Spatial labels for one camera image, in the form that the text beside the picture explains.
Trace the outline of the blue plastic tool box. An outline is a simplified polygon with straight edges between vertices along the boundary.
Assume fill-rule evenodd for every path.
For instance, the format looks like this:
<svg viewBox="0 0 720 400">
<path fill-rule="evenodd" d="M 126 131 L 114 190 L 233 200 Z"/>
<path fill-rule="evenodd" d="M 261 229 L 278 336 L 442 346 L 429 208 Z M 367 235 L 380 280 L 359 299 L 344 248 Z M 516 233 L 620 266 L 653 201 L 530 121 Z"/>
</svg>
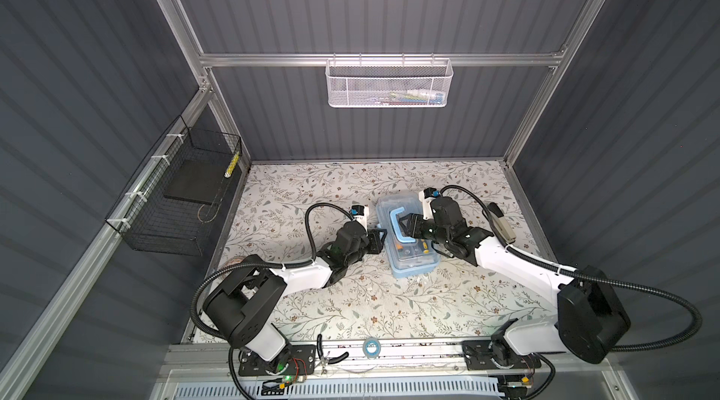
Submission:
<svg viewBox="0 0 720 400">
<path fill-rule="evenodd" d="M 397 279 L 429 274 L 440 264 L 440 255 L 426 240 L 410 234 L 405 227 L 409 214 L 423 218 L 418 193 L 405 191 L 380 197 L 376 203 L 378 228 L 386 229 L 384 248 L 393 276 Z"/>
</svg>

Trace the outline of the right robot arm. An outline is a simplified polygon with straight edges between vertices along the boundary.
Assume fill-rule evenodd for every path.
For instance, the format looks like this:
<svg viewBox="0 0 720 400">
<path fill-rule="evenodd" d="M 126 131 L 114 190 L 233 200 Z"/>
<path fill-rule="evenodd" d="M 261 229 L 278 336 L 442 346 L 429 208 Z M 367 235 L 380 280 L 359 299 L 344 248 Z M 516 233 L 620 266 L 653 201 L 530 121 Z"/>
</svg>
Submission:
<svg viewBox="0 0 720 400">
<path fill-rule="evenodd" d="M 545 259 L 517 250 L 515 235 L 495 203 L 485 209 L 489 229 L 471 227 L 459 204 L 438 194 L 421 195 L 422 212 L 398 212 L 394 226 L 404 238 L 440 244 L 456 259 L 498 272 L 530 289 L 556 310 L 545 319 L 509 319 L 491 336 L 487 353 L 510 368 L 533 353 L 571 353 L 590 364 L 601 362 L 631 326 L 624 306 L 604 273 L 589 268 L 592 281 L 561 274 Z"/>
</svg>

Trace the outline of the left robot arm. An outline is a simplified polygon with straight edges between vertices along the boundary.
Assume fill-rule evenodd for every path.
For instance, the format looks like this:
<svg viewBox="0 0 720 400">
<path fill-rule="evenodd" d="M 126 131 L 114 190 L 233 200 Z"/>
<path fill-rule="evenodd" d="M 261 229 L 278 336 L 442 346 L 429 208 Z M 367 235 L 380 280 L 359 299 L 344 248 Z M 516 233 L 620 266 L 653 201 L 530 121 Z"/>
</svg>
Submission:
<svg viewBox="0 0 720 400">
<path fill-rule="evenodd" d="M 385 229 L 367 229 L 360 221 L 343 225 L 333 242 L 325 244 L 308 263 L 279 265 L 257 255 L 217 271 L 224 279 L 202 303 L 202 312 L 215 325 L 213 333 L 233 349 L 247 349 L 279 373 L 292 358 L 292 345 L 270 322 L 279 301 L 291 294 L 328 289 L 366 255 L 384 249 Z"/>
</svg>

